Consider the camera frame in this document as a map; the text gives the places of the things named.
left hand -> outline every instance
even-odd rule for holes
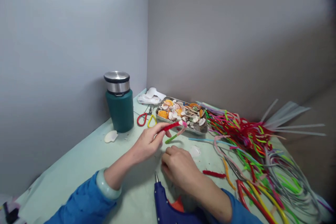
[[[171,137],[169,131],[162,129],[170,125],[168,122],[160,122],[152,128],[144,129],[139,139],[129,150],[135,163],[141,163],[150,158],[161,146],[164,135]]]

water bottle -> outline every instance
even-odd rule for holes
[[[133,92],[130,89],[130,75],[125,72],[107,72],[105,93],[113,127],[117,132],[124,133],[134,126]]]

blue glue gun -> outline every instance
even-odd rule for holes
[[[166,190],[155,172],[154,198],[158,224],[204,224],[208,223],[204,211],[197,207],[193,212],[185,213],[181,197],[171,204]]]

scissors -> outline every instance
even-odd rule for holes
[[[263,202],[263,200],[261,199],[261,197],[259,196],[259,193],[257,192],[256,188],[254,187],[254,185],[244,179],[242,177],[242,175],[240,174],[240,172],[237,170],[237,168],[231,163],[230,160],[228,160],[226,157],[224,157],[226,159],[226,161],[228,162],[229,166],[231,167],[231,169],[233,170],[233,172],[235,173],[235,175],[237,176],[237,188],[238,188],[238,194],[239,194],[239,198],[240,198],[240,202],[242,203],[242,205],[249,211],[249,208],[246,205],[246,202],[244,200],[244,196],[243,196],[243,191],[245,191],[245,194],[253,201],[253,203],[257,206],[257,208],[260,210],[260,212],[263,214],[263,216],[266,218],[266,220],[270,223],[270,224],[278,224],[274,217],[272,216],[272,214],[270,213],[270,211],[268,210],[268,208],[265,206],[265,203]],[[256,196],[256,198],[253,197],[253,195],[249,192],[249,190],[247,190],[247,188],[244,186],[244,183],[246,182],[249,187],[252,189],[254,195]],[[280,208],[279,204],[275,201],[275,199],[260,185],[258,185],[258,189],[265,194],[269,200],[275,205],[275,207],[277,208],[277,210],[279,211],[279,214],[284,222],[284,224],[288,224],[288,220],[287,217],[285,215],[285,213],[283,212],[283,210]]]
[[[157,124],[156,118],[155,118],[155,116],[153,115],[153,110],[154,110],[154,108],[153,108],[151,105],[148,105],[147,108],[146,108],[146,110],[145,110],[145,112],[144,112],[143,114],[141,114],[141,115],[138,116],[137,124],[138,124],[140,127],[142,127],[142,126],[144,126],[144,125],[146,124],[147,115],[150,115],[150,119],[149,119],[149,121],[148,121],[148,123],[147,123],[147,127],[148,127],[148,128],[152,128],[153,126],[155,126],[155,125]],[[143,116],[145,117],[144,122],[143,122],[143,124],[140,124],[140,123],[139,123],[139,119],[140,119],[141,117],[143,117]],[[149,126],[149,124],[151,123],[152,118],[154,118],[155,124],[154,124],[153,126]]]

metal tray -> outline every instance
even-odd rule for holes
[[[158,111],[160,110],[160,107],[164,103],[165,100],[176,100],[178,102],[183,102],[183,104],[186,104],[186,105],[190,104],[190,103],[188,103],[186,101],[184,102],[182,100],[179,100],[179,99],[176,99],[176,98],[173,98],[173,97],[169,97],[169,96],[165,97],[162,100],[162,102],[160,103],[160,105],[157,107],[155,114],[156,114],[156,119],[157,120],[165,122],[165,123],[170,123],[170,124],[173,124],[174,122],[172,122],[172,121],[170,121],[170,120],[168,120],[166,118],[163,118],[163,117],[161,117],[161,116],[158,115]],[[196,126],[195,129],[191,129],[191,128],[187,127],[187,129],[185,131],[186,132],[190,132],[190,133],[192,133],[194,135],[205,136],[205,134],[207,134],[207,132],[208,132],[208,121],[206,120],[207,119],[206,116],[207,115],[205,113],[203,113],[202,118],[205,118],[205,123],[201,127],[198,124],[194,124]]]

